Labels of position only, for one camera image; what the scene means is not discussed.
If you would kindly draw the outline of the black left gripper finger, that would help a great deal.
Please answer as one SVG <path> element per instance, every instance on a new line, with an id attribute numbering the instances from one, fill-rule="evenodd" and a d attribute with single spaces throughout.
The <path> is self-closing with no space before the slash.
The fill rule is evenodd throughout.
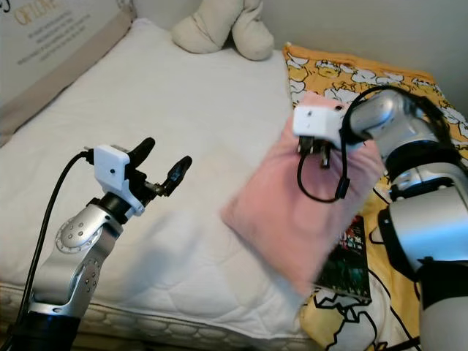
<path id="1" fill-rule="evenodd" d="M 193 159 L 190 155 L 185 155 L 183 158 L 177 161 L 176 164 L 170 170 L 168 170 L 166 181 L 164 181 L 164 195 L 170 196 L 178 185 L 184 179 L 185 174 L 192 166 Z"/>
<path id="2" fill-rule="evenodd" d="M 140 166 L 153 151 L 155 140 L 153 137 L 144 138 L 130 151 L 130 166 Z"/>

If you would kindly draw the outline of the pink pillow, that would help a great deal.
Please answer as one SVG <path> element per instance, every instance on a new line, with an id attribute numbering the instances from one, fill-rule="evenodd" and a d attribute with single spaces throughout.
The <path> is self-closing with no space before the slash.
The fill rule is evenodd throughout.
<path id="1" fill-rule="evenodd" d="M 347 196 L 334 203 L 308 198 L 298 187 L 300 154 L 293 113 L 244 187 L 221 210 L 222 221 L 308 298 L 337 238 L 352 224 L 383 177 L 374 141 L 349 151 Z"/>

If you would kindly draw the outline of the dark book with red cover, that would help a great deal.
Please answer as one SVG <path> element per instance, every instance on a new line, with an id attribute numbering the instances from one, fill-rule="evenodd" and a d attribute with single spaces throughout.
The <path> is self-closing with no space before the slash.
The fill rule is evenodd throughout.
<path id="1" fill-rule="evenodd" d="M 371 300 L 364 219 L 355 215 L 347 230 L 334 241 L 314 286 L 337 295 Z"/>

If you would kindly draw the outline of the white quilted mattress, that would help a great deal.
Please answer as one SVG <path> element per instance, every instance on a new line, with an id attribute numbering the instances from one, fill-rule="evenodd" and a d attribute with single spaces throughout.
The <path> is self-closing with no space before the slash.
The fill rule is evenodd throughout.
<path id="1" fill-rule="evenodd" d="M 127 35 L 4 144 L 1 154 L 1 328 L 21 288 L 54 184 L 74 154 L 153 137 L 141 165 L 160 183 L 185 155 L 183 183 L 132 218 L 106 259 L 77 347 L 137 341 L 215 351 L 314 351 L 301 297 L 220 219 L 278 140 L 292 106 L 281 56 L 228 49 L 191 54 L 138 19 Z"/>

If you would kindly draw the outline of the beige plush toy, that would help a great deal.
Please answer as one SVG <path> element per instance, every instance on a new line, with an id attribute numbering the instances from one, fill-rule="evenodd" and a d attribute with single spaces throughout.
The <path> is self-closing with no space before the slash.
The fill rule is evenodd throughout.
<path id="1" fill-rule="evenodd" d="M 202 0 L 171 29 L 173 41 L 190 53 L 214 53 L 231 39 L 251 61 L 271 57 L 274 36 L 262 20 L 262 0 Z"/>

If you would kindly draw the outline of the grey printed headboard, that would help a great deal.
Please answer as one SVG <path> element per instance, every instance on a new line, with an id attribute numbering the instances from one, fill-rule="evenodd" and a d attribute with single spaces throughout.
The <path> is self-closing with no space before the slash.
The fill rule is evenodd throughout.
<path id="1" fill-rule="evenodd" d="M 1 16 L 0 143 L 126 36 L 132 0 L 9 0 Z"/>

